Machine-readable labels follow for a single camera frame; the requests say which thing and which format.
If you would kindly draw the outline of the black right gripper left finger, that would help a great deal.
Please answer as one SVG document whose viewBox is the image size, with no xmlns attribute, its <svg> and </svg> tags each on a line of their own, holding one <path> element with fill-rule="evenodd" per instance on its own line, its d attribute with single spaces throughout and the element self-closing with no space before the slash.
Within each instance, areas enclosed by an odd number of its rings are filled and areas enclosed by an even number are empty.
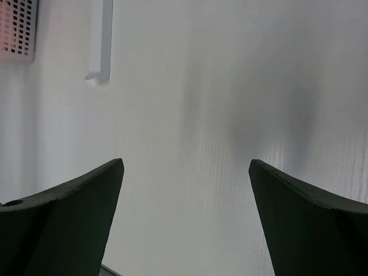
<svg viewBox="0 0 368 276">
<path fill-rule="evenodd" d="M 1 205 L 2 275 L 98 275 L 124 175 L 113 159 Z"/>
</svg>

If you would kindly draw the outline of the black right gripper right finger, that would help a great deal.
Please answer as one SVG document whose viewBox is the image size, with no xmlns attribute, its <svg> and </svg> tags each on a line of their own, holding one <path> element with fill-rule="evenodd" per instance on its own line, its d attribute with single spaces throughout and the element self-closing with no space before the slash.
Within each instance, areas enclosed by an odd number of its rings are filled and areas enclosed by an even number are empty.
<svg viewBox="0 0 368 276">
<path fill-rule="evenodd" d="M 367 204 L 261 160 L 248 172 L 275 275 L 367 275 Z"/>
</svg>

